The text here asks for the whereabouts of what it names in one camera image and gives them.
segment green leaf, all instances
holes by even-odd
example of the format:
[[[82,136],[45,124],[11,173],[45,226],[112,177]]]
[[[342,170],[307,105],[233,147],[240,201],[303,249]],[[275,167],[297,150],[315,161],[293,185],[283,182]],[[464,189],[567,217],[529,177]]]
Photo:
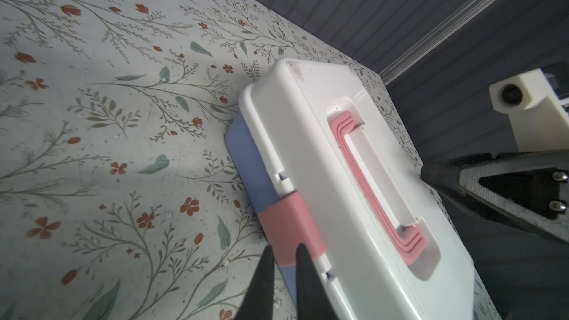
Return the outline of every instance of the green leaf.
[[[245,52],[245,54],[247,54],[247,47],[245,47],[245,41],[239,42],[239,46],[241,46],[241,49],[243,50],[243,52]]]
[[[225,226],[223,220],[221,220],[219,215],[217,216],[217,219],[219,220],[219,224],[217,225],[217,235],[219,236],[220,247],[222,250],[225,250],[231,243],[231,234],[229,233],[227,226]]]
[[[201,47],[200,45],[198,45],[195,42],[192,42],[192,44],[189,46],[189,48],[191,48],[192,51],[194,51],[194,52],[201,53],[201,54],[207,54],[208,56],[213,57],[212,54],[208,50]]]
[[[227,114],[225,111],[219,109],[219,108],[218,108],[217,106],[215,106],[215,105],[210,105],[210,108],[211,108],[213,111],[217,111],[217,112],[221,112],[221,113]]]
[[[183,97],[177,95],[176,101],[178,102],[178,104],[180,104],[180,106],[182,107],[183,110],[186,110],[187,112],[189,112],[188,102],[186,102],[186,100]]]
[[[120,286],[121,280],[118,280],[117,285],[106,292],[95,304],[91,306],[89,311],[87,311],[87,314],[83,316],[83,320],[107,320],[111,311],[113,311],[115,302],[117,301],[117,294]]]
[[[116,76],[114,77],[118,81],[134,81],[135,79],[142,78],[146,74],[143,75],[123,75],[123,76]]]
[[[0,318],[0,320],[11,320],[12,319],[12,314],[14,313],[14,308],[16,307],[16,303],[12,302],[12,304],[10,304],[10,307],[8,308],[8,310],[6,310],[6,312],[4,313],[4,315],[2,315],[2,317]]]
[[[210,290],[210,292],[206,296],[204,296],[204,298],[199,303],[197,303],[197,307],[201,308],[202,306],[206,306],[210,302],[214,301],[215,298],[217,298],[218,296],[220,296],[223,293],[226,285],[227,285],[227,279],[225,281],[217,284],[215,287],[213,287]]]
[[[164,83],[170,82],[170,70],[167,66],[164,66],[164,68],[160,70],[160,82],[162,81]]]
[[[138,170],[137,173],[154,174],[156,172],[160,172],[161,170],[166,168],[169,164],[170,160],[168,160],[165,154],[161,154],[160,156],[156,157],[156,162],[144,168],[143,170]]]

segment handle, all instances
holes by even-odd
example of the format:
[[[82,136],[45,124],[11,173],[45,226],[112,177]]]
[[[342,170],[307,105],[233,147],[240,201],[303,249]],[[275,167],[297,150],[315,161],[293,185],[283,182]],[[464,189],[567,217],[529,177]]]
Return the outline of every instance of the handle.
[[[359,187],[364,192],[369,206],[372,208],[385,232],[387,232],[389,239],[401,255],[405,264],[412,265],[427,246],[427,239],[424,237],[423,232],[417,225],[412,225],[407,227],[402,234],[399,234],[389,221],[385,210],[383,210],[380,201],[375,196],[365,175],[361,168],[359,168],[352,151],[350,151],[350,147],[346,143],[345,136],[358,127],[358,124],[352,116],[352,112],[346,110],[340,113],[338,116],[330,119],[329,124],[334,138],[348,166],[352,170],[352,174],[358,182]]]

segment red flower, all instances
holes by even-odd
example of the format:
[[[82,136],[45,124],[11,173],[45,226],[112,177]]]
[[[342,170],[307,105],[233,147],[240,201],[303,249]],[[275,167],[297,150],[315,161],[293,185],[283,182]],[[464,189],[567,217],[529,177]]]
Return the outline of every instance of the red flower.
[[[35,58],[30,56],[27,53],[18,52],[17,54],[14,55],[14,57],[16,58],[16,60],[19,60],[20,62],[23,62],[23,63],[35,63],[36,62]]]
[[[136,4],[137,10],[140,11],[143,14],[147,14],[148,13],[148,7],[145,7],[142,4]]]
[[[61,11],[67,16],[81,16],[81,11],[75,5],[63,5]]]
[[[194,117],[194,119],[192,120],[192,124],[194,124],[195,127],[200,127],[204,123],[199,117]]]
[[[50,239],[50,231],[59,228],[61,226],[61,223],[59,221],[56,221],[55,223],[48,225],[47,220],[47,217],[40,217],[38,220],[36,220],[36,224],[41,227],[28,230],[28,232],[25,233],[25,236],[28,238],[33,238],[35,235],[39,234],[39,238],[42,240]]]
[[[185,212],[191,217],[195,212],[200,211],[199,203],[200,201],[197,199],[192,200],[192,198],[186,198],[186,202],[180,207],[180,212]]]
[[[154,220],[154,213],[153,212],[150,215],[143,212],[142,216],[137,219],[138,227],[139,228],[152,228],[152,220]]]
[[[67,272],[65,276],[63,276],[63,278],[61,279],[61,284],[68,285],[69,282],[71,282],[76,275],[77,275],[77,269],[72,269],[71,271]]]
[[[126,171],[124,170],[127,166],[126,163],[123,163],[120,167],[118,165],[118,163],[115,161],[113,163],[110,164],[111,167],[114,167],[113,169],[110,170],[110,174],[115,175],[117,174],[125,174]]]
[[[231,315],[233,315],[233,312],[231,310],[225,311],[225,309],[221,309],[219,311],[219,320],[233,320]]]
[[[25,83],[26,83],[27,85],[29,85],[32,90],[38,90],[39,88],[41,88],[41,89],[46,89],[47,87],[49,87],[49,86],[47,86],[47,85],[45,85],[45,84],[42,84],[42,83],[43,83],[43,79],[41,79],[41,78],[36,78],[36,81],[35,81],[35,82],[26,81]]]
[[[200,232],[200,233],[197,234],[196,238],[194,239],[194,243],[195,243],[196,245],[199,245],[200,242],[202,242],[203,239],[204,239],[204,234]]]
[[[81,138],[79,136],[75,136],[75,137],[68,139],[67,143],[69,145],[74,145],[74,144],[78,143],[79,141],[81,141]]]

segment metal screw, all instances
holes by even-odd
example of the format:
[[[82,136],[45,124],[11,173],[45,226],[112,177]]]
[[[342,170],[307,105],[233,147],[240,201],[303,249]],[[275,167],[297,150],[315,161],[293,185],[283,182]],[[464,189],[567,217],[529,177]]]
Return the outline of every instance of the metal screw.
[[[550,201],[549,202],[549,209],[551,209],[553,211],[563,212],[563,211],[567,210],[567,206],[565,205],[565,203],[563,203],[561,201]]]
[[[551,174],[551,178],[558,182],[564,182],[567,180],[567,174],[562,170],[558,170]]]

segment floral pattern surface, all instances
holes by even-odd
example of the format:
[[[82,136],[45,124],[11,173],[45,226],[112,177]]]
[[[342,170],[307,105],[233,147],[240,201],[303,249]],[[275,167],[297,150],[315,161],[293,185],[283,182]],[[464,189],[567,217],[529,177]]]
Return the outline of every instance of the floral pattern surface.
[[[231,320],[266,240],[224,134],[279,57],[352,68],[421,167],[380,77],[254,0],[0,7],[2,319]]]

